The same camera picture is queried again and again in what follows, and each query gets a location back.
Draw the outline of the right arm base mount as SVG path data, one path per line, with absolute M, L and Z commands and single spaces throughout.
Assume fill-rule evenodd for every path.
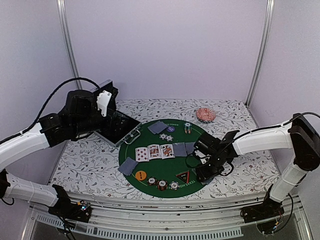
M 243 207 L 240 211 L 240 216 L 245 223 L 257 222 L 274 218 L 271 221 L 258 223 L 257 229 L 264 235 L 273 234 L 280 224 L 280 221 L 285 213 L 282 203 L 265 199 L 262 203 Z

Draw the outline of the king of diamonds card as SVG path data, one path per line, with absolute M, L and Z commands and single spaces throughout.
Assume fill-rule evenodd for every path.
M 147 147 L 149 160 L 161 159 L 161 149 L 158 144 L 151 144 Z

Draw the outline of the queen of spades card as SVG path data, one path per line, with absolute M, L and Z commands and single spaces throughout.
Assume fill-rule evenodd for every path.
M 160 145 L 161 158 L 170 159 L 175 158 L 175 153 L 172 144 L 163 144 Z

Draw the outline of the orange big blind button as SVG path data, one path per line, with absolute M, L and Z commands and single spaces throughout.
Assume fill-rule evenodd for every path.
M 135 173 L 135 178 L 138 181 L 144 181 L 147 178 L 147 173 L 143 170 L 139 170 Z

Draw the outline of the blue peach 10 chip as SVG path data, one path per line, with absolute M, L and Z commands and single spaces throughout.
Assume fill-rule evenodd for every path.
M 171 142 L 173 140 L 173 137 L 171 135 L 167 135 L 165 138 L 168 142 Z
M 159 136 L 162 140 L 166 139 L 167 135 L 162 133 L 160 136 Z
M 169 188 L 171 190 L 178 190 L 180 187 L 179 183 L 177 181 L 172 181 L 170 184 L 169 184 Z

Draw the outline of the red black 100 chip stack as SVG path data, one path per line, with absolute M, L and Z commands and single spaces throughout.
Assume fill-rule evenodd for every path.
M 147 184 L 148 184 L 149 186 L 154 186 L 154 185 L 157 184 L 157 179 L 156 179 L 155 177 L 149 177 L 149 178 L 147 179 Z

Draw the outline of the nine of diamonds card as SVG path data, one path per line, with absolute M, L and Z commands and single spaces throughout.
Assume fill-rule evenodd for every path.
M 137 147 L 135 149 L 135 161 L 138 163 L 149 161 L 149 153 L 147 147 Z

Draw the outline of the blue checkered playing card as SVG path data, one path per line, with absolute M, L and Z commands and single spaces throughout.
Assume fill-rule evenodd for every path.
M 118 171 L 125 176 L 129 176 L 132 174 L 137 165 L 137 161 L 135 161 L 131 157 L 127 157 L 125 161 L 119 166 Z

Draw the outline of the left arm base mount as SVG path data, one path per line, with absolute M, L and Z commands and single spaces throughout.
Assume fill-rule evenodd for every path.
M 88 223 L 92 213 L 91 203 L 80 200 L 72 203 L 70 200 L 58 200 L 58 202 L 48 208 L 48 213 L 62 219 L 74 220 Z

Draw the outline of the grey playing card deck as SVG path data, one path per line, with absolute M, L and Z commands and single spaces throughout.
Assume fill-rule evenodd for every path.
M 202 185 L 208 185 L 208 184 L 210 184 L 212 182 L 212 180 L 211 179 L 208 179 L 208 180 L 206 180 L 206 181 L 201 181 L 200 183 L 202 184 Z

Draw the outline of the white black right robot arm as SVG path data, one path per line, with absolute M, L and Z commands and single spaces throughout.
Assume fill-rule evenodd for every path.
M 272 126 L 248 131 L 229 131 L 222 138 L 205 132 L 194 143 L 192 155 L 203 161 L 194 172 L 205 183 L 224 175 L 224 165 L 251 153 L 273 154 L 276 150 L 292 150 L 292 158 L 278 179 L 267 190 L 258 213 L 269 218 L 278 210 L 291 190 L 309 172 L 320 166 L 320 134 L 306 119 L 307 112 L 295 113 L 291 119 Z

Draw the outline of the black triangular all-in marker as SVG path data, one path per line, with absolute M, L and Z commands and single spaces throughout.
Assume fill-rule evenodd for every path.
M 190 171 L 181 172 L 175 175 L 178 179 L 188 184 L 190 182 Z

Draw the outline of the blue green chip stack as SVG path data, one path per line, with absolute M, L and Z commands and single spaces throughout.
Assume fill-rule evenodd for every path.
M 184 123 L 184 132 L 186 134 L 191 134 L 191 132 L 192 132 L 192 124 L 191 123 L 189 123 L 189 122 Z

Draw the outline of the purple small blind button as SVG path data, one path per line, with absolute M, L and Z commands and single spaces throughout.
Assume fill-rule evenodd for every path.
M 168 132 L 172 133 L 175 131 L 175 127 L 174 126 L 168 126 L 166 129 Z

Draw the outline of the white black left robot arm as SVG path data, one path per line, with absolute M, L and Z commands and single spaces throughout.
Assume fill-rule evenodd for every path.
M 94 132 L 113 145 L 129 132 L 130 118 L 119 112 L 119 90 L 108 79 L 94 91 L 72 90 L 58 113 L 40 113 L 26 129 L 0 142 L 0 197 L 18 198 L 55 208 L 63 217 L 74 213 L 74 205 L 59 185 L 42 185 L 24 180 L 6 171 L 12 163 L 40 150 L 53 148 L 65 141 L 78 141 Z

